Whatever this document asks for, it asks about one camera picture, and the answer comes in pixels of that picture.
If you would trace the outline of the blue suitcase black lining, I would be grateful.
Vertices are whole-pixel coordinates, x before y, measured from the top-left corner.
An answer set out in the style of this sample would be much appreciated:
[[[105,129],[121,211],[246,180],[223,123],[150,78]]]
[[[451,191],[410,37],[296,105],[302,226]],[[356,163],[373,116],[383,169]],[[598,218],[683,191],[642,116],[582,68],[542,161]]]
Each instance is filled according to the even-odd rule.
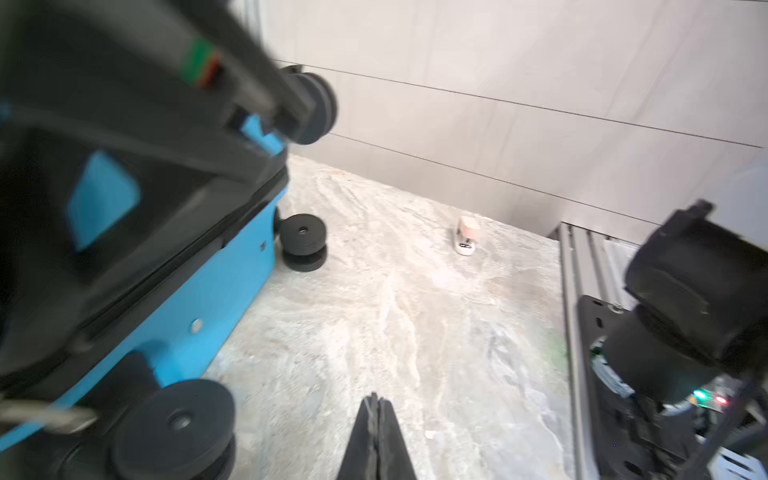
[[[218,62],[21,58],[2,95],[1,475],[225,479],[204,372],[271,275],[291,140]]]

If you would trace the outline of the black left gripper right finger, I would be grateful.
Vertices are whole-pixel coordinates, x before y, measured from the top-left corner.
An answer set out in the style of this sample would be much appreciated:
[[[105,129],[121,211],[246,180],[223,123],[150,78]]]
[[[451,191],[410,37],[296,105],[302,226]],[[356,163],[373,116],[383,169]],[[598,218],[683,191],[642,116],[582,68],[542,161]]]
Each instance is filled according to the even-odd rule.
[[[417,476],[392,403],[378,400],[377,467],[379,480],[416,480]]]

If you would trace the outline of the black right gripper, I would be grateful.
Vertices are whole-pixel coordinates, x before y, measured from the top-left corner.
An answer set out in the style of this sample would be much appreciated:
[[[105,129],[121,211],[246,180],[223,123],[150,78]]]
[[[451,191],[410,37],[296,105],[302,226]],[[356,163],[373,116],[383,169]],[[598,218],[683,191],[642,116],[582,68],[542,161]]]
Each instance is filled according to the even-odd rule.
[[[1,5],[1,368],[89,369],[287,184],[288,84],[221,1]]]

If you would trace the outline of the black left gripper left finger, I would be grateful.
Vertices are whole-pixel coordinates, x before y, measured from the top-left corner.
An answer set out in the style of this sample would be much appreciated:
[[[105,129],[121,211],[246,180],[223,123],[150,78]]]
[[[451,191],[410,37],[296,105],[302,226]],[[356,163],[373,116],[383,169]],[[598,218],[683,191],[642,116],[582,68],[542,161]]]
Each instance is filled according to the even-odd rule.
[[[337,474],[338,480],[378,478],[378,396],[363,398]]]

